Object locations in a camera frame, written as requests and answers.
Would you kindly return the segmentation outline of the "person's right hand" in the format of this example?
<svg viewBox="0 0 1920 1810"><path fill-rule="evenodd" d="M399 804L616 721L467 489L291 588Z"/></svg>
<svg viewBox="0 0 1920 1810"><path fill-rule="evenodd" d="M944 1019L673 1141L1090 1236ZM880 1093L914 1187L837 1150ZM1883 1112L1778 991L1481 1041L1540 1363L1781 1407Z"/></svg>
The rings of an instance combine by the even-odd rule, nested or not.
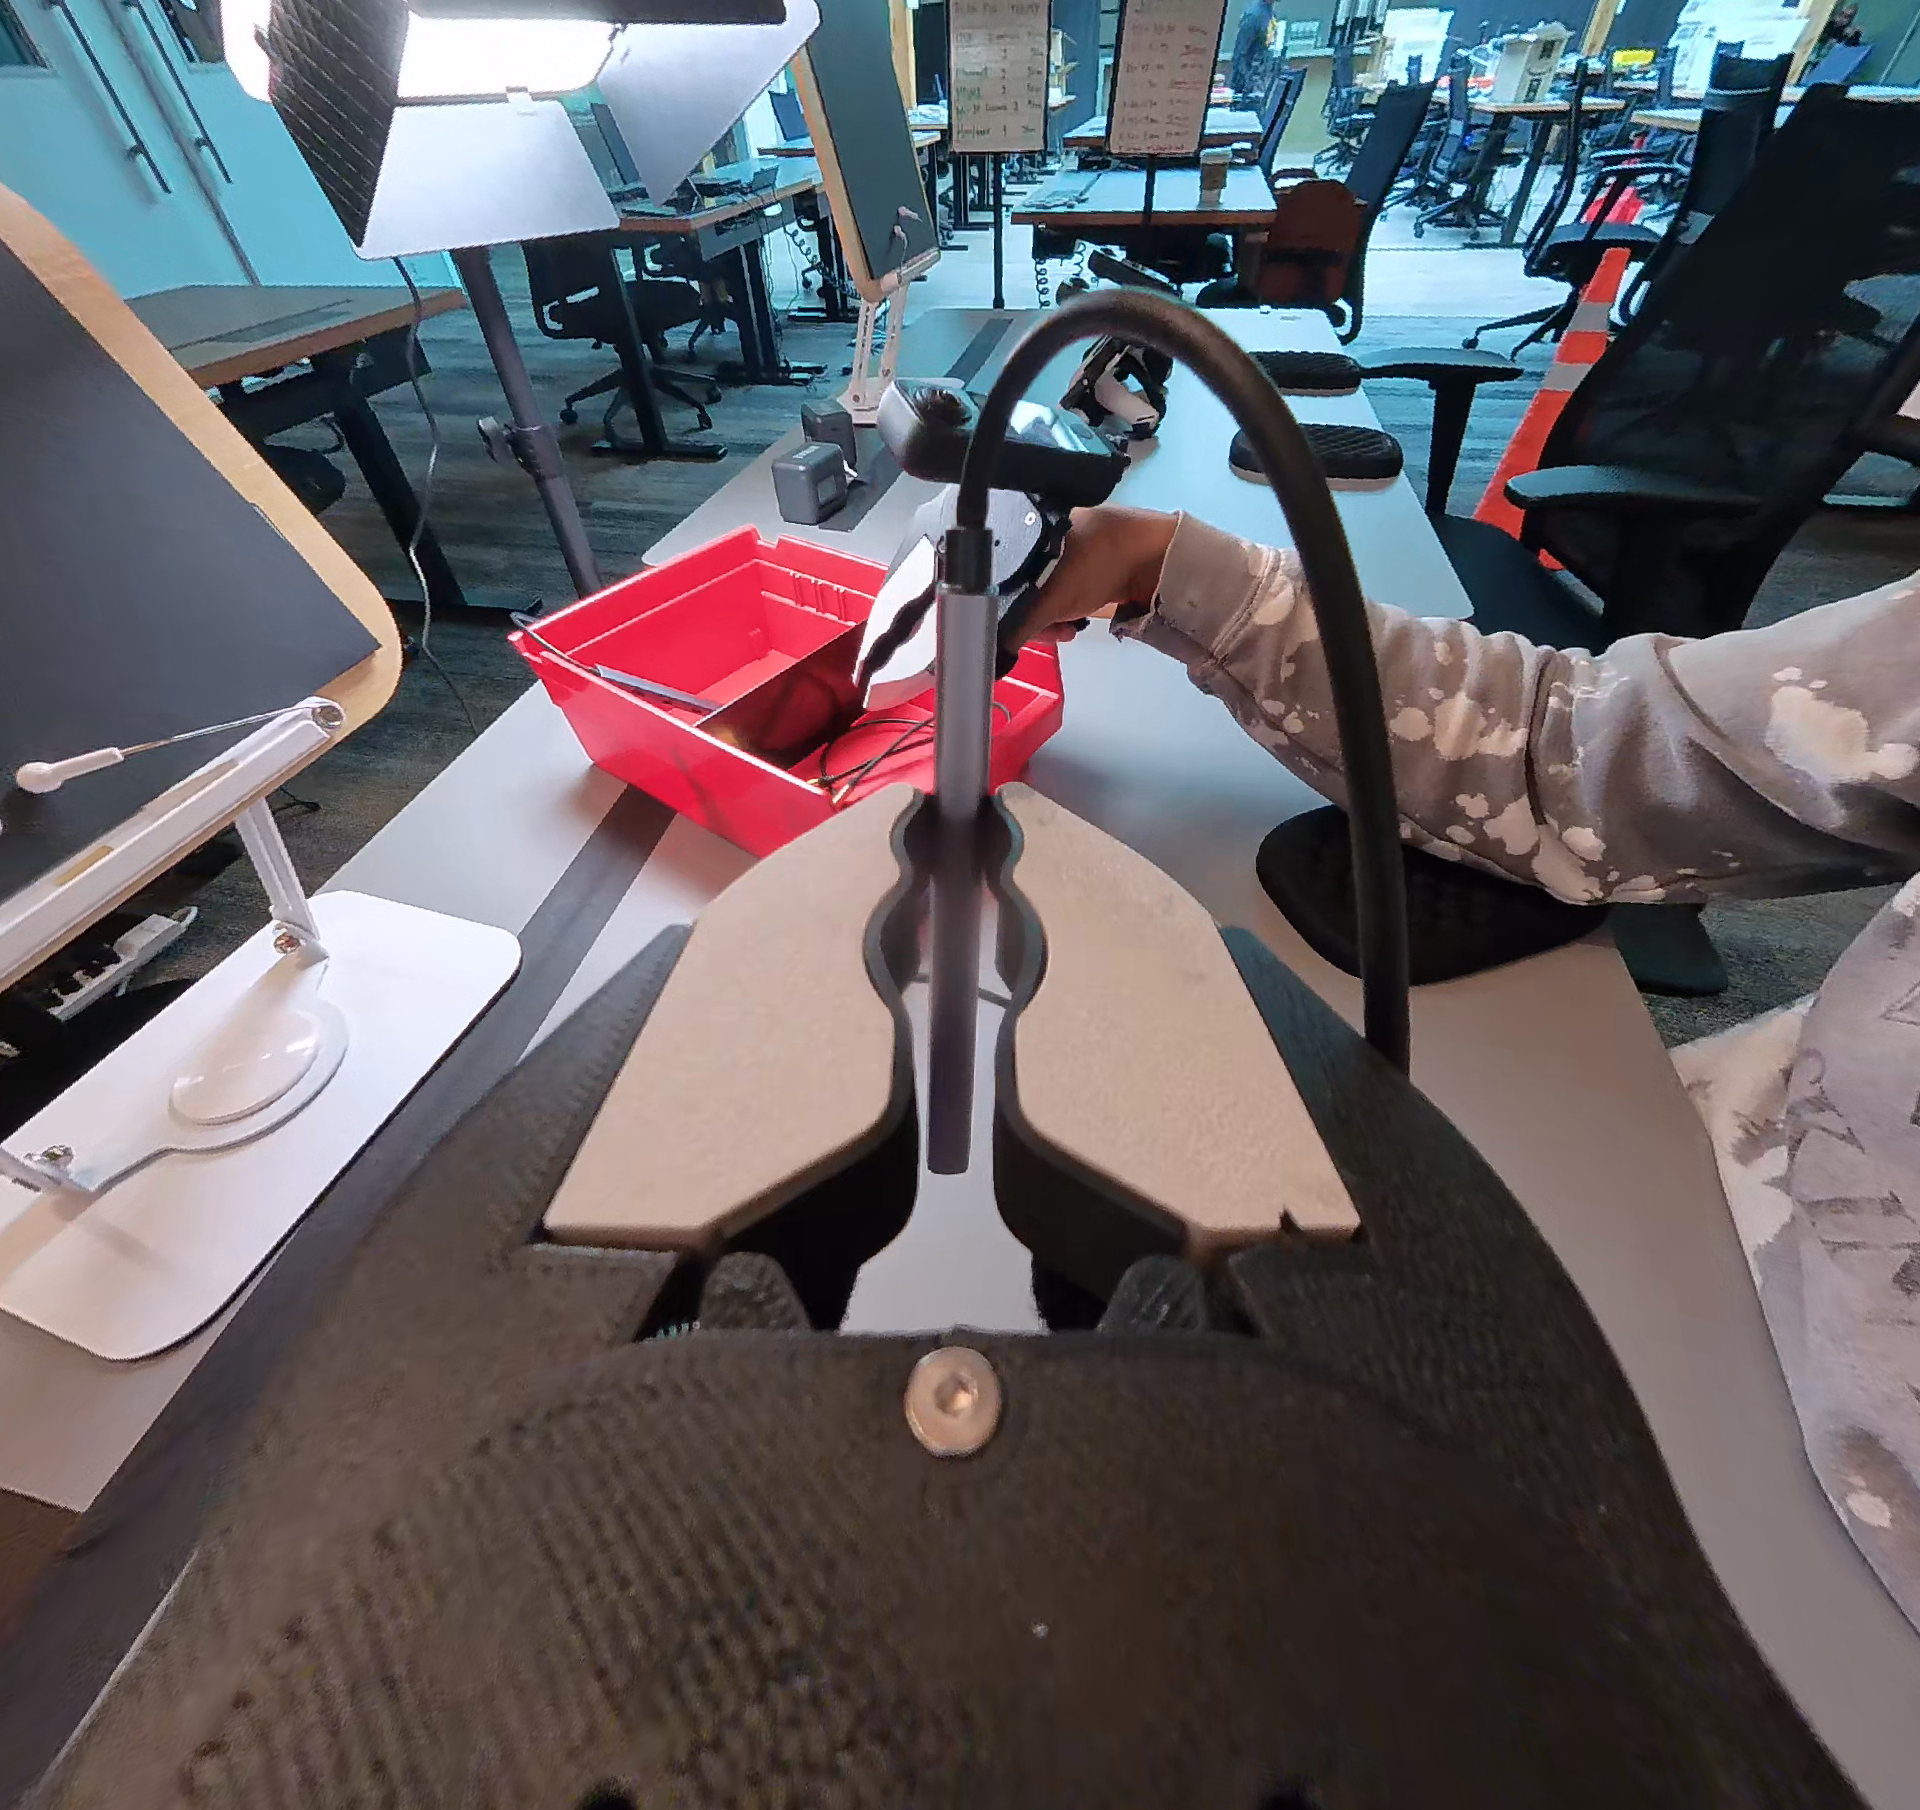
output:
<svg viewBox="0 0 1920 1810"><path fill-rule="evenodd" d="M1066 640L1086 621L1149 607L1182 520L1184 513L1113 503L1075 508L1061 557L1027 619L1008 621L1010 641Z"/></svg>

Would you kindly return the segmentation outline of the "white black hand-held device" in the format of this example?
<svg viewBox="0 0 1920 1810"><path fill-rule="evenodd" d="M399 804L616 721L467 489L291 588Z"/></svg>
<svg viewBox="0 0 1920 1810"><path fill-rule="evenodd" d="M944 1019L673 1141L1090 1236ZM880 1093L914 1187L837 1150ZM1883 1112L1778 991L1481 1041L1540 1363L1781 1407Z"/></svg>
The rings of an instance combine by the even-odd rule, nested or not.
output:
<svg viewBox="0 0 1920 1810"><path fill-rule="evenodd" d="M1061 406L1109 441L1154 439L1167 410L1175 358L1145 342L1106 335L1079 365Z"/></svg>

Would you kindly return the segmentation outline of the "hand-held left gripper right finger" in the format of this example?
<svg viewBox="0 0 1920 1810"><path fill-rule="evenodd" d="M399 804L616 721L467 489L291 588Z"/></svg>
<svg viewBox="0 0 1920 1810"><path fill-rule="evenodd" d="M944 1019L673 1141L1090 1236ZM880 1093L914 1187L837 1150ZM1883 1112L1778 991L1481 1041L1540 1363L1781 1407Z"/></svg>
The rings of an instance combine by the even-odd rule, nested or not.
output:
<svg viewBox="0 0 1920 1810"><path fill-rule="evenodd" d="M1044 1263L1213 1263L1360 1214L1223 927L1027 783L1008 821L996 1196Z"/></svg>

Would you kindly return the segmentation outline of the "white power strip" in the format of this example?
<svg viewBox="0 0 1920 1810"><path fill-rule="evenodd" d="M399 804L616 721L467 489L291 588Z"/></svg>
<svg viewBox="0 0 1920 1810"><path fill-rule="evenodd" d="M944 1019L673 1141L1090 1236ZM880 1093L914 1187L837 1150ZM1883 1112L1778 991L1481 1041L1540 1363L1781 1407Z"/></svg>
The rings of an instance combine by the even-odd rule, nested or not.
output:
<svg viewBox="0 0 1920 1810"><path fill-rule="evenodd" d="M67 1025L92 1004L119 996L139 974L169 953L199 918L197 904L169 914L155 911L132 922L112 942L95 942L91 954L77 958L67 974L46 986L48 1015Z"/></svg>

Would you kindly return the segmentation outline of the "black honeycomb pad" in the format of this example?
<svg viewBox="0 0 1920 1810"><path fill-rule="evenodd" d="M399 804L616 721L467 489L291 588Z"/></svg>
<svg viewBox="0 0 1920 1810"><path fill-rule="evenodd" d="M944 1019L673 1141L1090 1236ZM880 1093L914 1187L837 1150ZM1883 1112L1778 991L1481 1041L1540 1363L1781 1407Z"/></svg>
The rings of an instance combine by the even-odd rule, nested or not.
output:
<svg viewBox="0 0 1920 1810"><path fill-rule="evenodd" d="M1268 832L1256 875L1320 958L1360 976L1351 829L1340 808L1309 808ZM1404 891L1414 986L1559 950L1597 932L1611 914L1607 904L1569 904L1414 846L1404 846Z"/></svg>

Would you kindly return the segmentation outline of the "whiteboard on stand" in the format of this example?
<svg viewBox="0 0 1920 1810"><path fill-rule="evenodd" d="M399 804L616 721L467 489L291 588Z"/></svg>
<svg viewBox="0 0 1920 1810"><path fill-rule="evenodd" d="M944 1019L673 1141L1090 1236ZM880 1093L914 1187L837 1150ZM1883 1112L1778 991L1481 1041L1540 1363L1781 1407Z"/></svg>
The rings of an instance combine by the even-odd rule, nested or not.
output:
<svg viewBox="0 0 1920 1810"><path fill-rule="evenodd" d="M1107 105L1111 158L1191 161L1207 126L1230 0L1123 0Z"/></svg>
<svg viewBox="0 0 1920 1810"><path fill-rule="evenodd" d="M944 5L953 152L1042 152L1051 79L1051 0L944 0Z"/></svg>

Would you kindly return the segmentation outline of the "studio light on stand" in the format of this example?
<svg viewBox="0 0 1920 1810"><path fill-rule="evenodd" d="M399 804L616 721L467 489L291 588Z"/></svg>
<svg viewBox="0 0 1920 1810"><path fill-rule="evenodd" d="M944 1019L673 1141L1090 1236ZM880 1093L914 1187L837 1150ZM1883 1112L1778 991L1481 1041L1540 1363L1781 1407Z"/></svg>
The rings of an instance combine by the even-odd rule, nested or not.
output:
<svg viewBox="0 0 1920 1810"><path fill-rule="evenodd" d="M453 259L511 410L511 456L575 591L599 591L493 249L616 230L569 96L599 90L640 183L671 195L814 40L818 0L220 0L220 16L227 68L275 108L357 254Z"/></svg>

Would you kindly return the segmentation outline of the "wooden top desk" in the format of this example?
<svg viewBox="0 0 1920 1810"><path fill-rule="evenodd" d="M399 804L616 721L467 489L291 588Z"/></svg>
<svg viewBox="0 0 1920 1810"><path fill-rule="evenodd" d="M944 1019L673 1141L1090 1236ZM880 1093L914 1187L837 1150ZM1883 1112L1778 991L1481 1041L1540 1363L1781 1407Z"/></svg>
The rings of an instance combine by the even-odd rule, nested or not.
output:
<svg viewBox="0 0 1920 1810"><path fill-rule="evenodd" d="M703 335L734 334L738 365L721 371L724 381L797 388L821 377L823 365L786 356L765 272L767 243L800 230L804 210L823 210L819 167L776 157L757 167L700 171L682 192L684 206L621 203L616 242L634 254L640 278L694 288L689 356Z"/></svg>
<svg viewBox="0 0 1920 1810"><path fill-rule="evenodd" d="M415 298L347 286L185 286L132 300L132 311L313 513L340 499L344 477L322 453L277 439L300 425L332 423L397 544L415 552L420 599L437 612L479 616L499 607L470 599L437 532L420 530L417 492L372 408L376 393L425 371L420 323L466 307L466 294L453 288Z"/></svg>

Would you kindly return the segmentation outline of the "person's right forearm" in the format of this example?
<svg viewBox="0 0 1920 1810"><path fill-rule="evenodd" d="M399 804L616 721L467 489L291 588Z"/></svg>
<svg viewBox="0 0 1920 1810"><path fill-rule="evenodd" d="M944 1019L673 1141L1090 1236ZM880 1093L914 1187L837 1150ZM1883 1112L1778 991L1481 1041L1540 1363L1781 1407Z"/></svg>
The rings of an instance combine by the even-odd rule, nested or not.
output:
<svg viewBox="0 0 1920 1810"><path fill-rule="evenodd" d="M1903 879L1916 946L1918 589L1604 652L1369 604L1406 843L1569 904Z"/></svg>

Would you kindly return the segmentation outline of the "grey top desk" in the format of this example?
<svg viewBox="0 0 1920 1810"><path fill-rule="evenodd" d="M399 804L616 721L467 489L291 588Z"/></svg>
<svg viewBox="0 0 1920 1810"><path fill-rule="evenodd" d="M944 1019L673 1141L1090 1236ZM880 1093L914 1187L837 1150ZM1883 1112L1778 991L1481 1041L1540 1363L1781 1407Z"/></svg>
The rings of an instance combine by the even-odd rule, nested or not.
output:
<svg viewBox="0 0 1920 1810"><path fill-rule="evenodd" d="M1084 262L1059 288L1139 288L1204 307L1258 309L1279 192L1258 167L1230 167L1218 189L1201 169L1075 171L1031 194L1012 222L1032 231L1032 257Z"/></svg>

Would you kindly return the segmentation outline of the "brown chair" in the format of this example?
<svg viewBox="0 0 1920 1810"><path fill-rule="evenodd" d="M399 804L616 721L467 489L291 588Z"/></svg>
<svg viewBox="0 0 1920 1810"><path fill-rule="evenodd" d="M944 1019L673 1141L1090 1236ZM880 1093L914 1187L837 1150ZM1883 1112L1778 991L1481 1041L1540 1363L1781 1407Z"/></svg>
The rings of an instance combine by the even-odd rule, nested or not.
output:
<svg viewBox="0 0 1920 1810"><path fill-rule="evenodd" d="M1251 295L1263 309L1323 313L1340 342L1364 323L1366 252L1376 209L1345 181L1308 176L1279 195Z"/></svg>

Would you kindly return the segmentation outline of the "black bin divider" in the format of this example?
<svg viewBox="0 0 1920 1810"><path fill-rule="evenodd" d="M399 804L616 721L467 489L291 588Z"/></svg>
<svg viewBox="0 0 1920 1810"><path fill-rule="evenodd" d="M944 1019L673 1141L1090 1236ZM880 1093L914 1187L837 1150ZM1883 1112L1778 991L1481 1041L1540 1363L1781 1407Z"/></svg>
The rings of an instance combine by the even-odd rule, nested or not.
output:
<svg viewBox="0 0 1920 1810"><path fill-rule="evenodd" d="M697 729L776 767L800 764L866 715L861 640L861 625L845 628L700 717Z"/></svg>

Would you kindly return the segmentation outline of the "red plastic bin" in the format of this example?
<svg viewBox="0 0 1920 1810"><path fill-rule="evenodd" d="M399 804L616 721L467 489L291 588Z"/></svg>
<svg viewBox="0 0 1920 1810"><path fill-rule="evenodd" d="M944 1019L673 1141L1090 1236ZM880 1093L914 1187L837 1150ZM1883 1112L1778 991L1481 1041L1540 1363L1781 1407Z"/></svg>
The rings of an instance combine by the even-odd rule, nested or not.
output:
<svg viewBox="0 0 1920 1810"><path fill-rule="evenodd" d="M780 665L867 621L886 567L751 525L539 619L569 655L731 702ZM515 632L514 648L591 763L736 848L765 857L886 786L936 787L936 699L866 715L783 769L703 736L705 715L601 681Z"/></svg>

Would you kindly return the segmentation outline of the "person's torso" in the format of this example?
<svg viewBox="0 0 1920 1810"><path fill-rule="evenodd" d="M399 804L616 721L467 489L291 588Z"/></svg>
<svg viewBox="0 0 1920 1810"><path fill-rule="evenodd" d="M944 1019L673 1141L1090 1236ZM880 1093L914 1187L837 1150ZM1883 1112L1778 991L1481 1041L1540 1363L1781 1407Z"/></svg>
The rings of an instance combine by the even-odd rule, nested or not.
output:
<svg viewBox="0 0 1920 1810"><path fill-rule="evenodd" d="M1804 1449L1918 1621L1918 881L1821 988L1671 1053Z"/></svg>

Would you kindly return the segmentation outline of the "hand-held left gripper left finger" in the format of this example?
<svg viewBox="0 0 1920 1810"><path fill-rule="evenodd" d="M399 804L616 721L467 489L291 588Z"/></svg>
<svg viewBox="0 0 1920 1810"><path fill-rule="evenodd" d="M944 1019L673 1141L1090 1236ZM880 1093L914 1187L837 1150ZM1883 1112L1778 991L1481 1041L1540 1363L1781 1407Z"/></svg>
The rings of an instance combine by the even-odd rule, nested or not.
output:
<svg viewBox="0 0 1920 1810"><path fill-rule="evenodd" d="M888 786L707 904L547 1202L558 1243L713 1252L911 1132L886 925L921 808Z"/></svg>

